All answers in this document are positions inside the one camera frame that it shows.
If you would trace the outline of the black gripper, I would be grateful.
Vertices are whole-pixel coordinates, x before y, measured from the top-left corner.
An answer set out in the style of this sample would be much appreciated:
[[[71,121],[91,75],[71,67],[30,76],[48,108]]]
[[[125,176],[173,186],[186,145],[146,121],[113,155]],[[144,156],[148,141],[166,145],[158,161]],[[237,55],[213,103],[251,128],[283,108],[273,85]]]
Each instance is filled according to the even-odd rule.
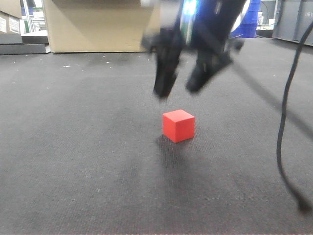
[[[198,50],[196,65],[186,83],[191,93],[198,93],[229,66],[232,59],[229,52],[223,51],[245,5],[245,0],[182,0],[172,27],[144,34],[141,46],[156,50],[155,95],[169,96],[182,49]]]

